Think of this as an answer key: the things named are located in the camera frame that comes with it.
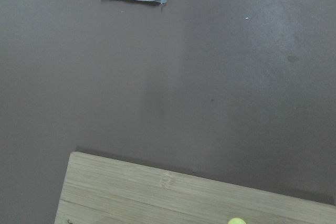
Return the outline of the bamboo cutting board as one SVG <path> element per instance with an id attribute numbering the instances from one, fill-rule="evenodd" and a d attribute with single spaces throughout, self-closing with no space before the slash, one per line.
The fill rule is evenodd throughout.
<path id="1" fill-rule="evenodd" d="M 335 223 L 335 206 L 72 152 L 55 223 Z"/>

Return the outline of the yellow plastic knife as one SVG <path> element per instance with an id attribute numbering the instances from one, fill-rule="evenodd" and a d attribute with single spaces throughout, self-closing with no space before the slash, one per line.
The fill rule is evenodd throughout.
<path id="1" fill-rule="evenodd" d="M 246 224 L 246 221 L 241 218 L 232 218 L 229 220 L 228 224 Z"/>

